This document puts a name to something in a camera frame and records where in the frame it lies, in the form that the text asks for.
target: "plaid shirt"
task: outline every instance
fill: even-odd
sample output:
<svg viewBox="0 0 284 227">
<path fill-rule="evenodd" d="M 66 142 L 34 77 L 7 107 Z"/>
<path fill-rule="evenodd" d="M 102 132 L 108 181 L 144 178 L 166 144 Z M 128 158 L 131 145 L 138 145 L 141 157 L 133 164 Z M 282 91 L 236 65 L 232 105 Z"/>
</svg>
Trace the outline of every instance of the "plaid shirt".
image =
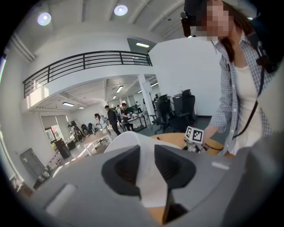
<svg viewBox="0 0 284 227">
<path fill-rule="evenodd" d="M 248 63 L 249 69 L 252 73 L 252 78 L 256 90 L 259 91 L 260 87 L 260 73 L 261 66 L 256 63 L 258 58 L 256 50 L 250 45 L 244 32 L 242 33 L 241 40 L 239 42 L 242 51 L 244 52 L 246 61 Z M 221 98 L 220 106 L 212 116 L 210 125 L 219 128 L 218 132 L 222 133 L 225 131 L 227 122 L 231 120 L 231 128 L 228 137 L 226 138 L 224 149 L 221 154 L 224 154 L 227 150 L 230 152 L 235 145 L 236 139 L 233 140 L 233 136 L 238 133 L 238 119 L 239 119 L 239 100 L 236 91 L 236 69 L 234 62 L 230 62 L 229 56 L 223 44 L 219 41 L 215 45 L 216 49 L 222 54 L 220 65 L 221 65 Z M 274 73 L 268 74 L 265 71 L 264 74 L 264 85 L 263 91 L 270 83 L 274 76 Z M 262 118 L 262 136 L 268 136 L 272 134 L 272 129 L 269 125 L 268 119 L 266 118 L 264 112 L 261 110 Z"/>
</svg>

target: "black railing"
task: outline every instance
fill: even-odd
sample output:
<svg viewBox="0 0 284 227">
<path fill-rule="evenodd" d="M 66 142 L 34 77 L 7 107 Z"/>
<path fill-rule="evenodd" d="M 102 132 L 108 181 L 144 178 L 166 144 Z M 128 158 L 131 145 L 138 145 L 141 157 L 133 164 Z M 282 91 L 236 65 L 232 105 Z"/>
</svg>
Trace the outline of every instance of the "black railing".
<svg viewBox="0 0 284 227">
<path fill-rule="evenodd" d="M 73 55 L 54 62 L 25 79 L 24 97 L 37 88 L 77 71 L 113 65 L 152 66 L 149 55 L 130 51 L 95 51 Z"/>
</svg>

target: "round ceiling light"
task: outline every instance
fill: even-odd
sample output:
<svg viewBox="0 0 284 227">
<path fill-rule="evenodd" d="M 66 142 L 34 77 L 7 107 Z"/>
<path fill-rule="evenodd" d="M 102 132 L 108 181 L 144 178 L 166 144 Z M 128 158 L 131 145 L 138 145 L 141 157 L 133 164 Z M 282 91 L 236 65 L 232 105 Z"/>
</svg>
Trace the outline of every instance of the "round ceiling light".
<svg viewBox="0 0 284 227">
<path fill-rule="evenodd" d="M 117 15 L 117 16 L 123 16 L 127 13 L 128 9 L 125 5 L 119 5 L 117 7 L 115 7 L 114 9 L 114 13 Z"/>
<path fill-rule="evenodd" d="M 48 25 L 51 21 L 51 16 L 48 12 L 41 13 L 37 18 L 37 23 L 39 23 L 42 26 Z"/>
</svg>

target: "black strap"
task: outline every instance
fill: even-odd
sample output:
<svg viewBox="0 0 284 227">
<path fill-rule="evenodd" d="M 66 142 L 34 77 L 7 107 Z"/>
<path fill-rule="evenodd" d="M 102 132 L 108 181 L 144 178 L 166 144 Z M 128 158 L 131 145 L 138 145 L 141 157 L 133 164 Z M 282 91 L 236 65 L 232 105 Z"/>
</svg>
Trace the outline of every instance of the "black strap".
<svg viewBox="0 0 284 227">
<path fill-rule="evenodd" d="M 260 88 L 259 88 L 259 92 L 258 92 L 257 97 L 259 97 L 260 94 L 261 94 L 261 91 L 262 91 L 262 88 L 263 88 L 263 84 L 264 84 L 264 66 L 262 66 L 262 69 L 261 69 L 261 74 L 260 74 Z M 248 122 L 246 123 L 244 129 L 243 129 L 239 134 L 237 134 L 236 136 L 234 136 L 233 139 L 236 138 L 236 137 L 238 137 L 238 136 L 240 136 L 241 134 L 243 134 L 243 133 L 245 132 L 245 130 L 247 129 L 247 127 L 248 127 L 249 124 L 250 124 L 250 121 L 252 120 L 252 118 L 253 118 L 253 116 L 254 116 L 254 113 L 255 113 L 255 111 L 256 111 L 257 105 L 258 105 L 258 101 L 256 100 L 256 102 L 255 102 L 255 104 L 254 104 L 254 107 L 253 107 L 253 109 L 252 109 L 252 112 L 251 112 L 251 114 L 250 114 L 250 116 L 249 116 L 249 118 L 248 118 Z"/>
</svg>

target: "black office chair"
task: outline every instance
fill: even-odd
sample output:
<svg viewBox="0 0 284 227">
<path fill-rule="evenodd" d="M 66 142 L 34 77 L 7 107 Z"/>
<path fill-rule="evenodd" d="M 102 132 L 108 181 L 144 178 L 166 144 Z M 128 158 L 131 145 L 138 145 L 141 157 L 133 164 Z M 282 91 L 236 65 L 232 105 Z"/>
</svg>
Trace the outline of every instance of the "black office chair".
<svg viewBox="0 0 284 227">
<path fill-rule="evenodd" d="M 182 133 L 185 133 L 187 126 L 195 126 L 194 104 L 195 96 L 191 94 L 190 90 L 185 90 L 182 93 L 182 113 L 178 114 L 172 111 L 176 118 L 169 121 L 170 126 Z"/>
<path fill-rule="evenodd" d="M 158 112 L 158 118 L 156 117 L 156 115 L 150 115 L 150 117 L 154 118 L 152 122 L 160 126 L 160 128 L 155 131 L 155 134 L 157 134 L 157 131 L 160 130 L 165 133 L 166 128 L 170 126 L 170 112 L 172 112 L 170 100 L 167 98 L 167 95 L 159 97 L 158 102 L 156 103 L 156 107 Z"/>
</svg>

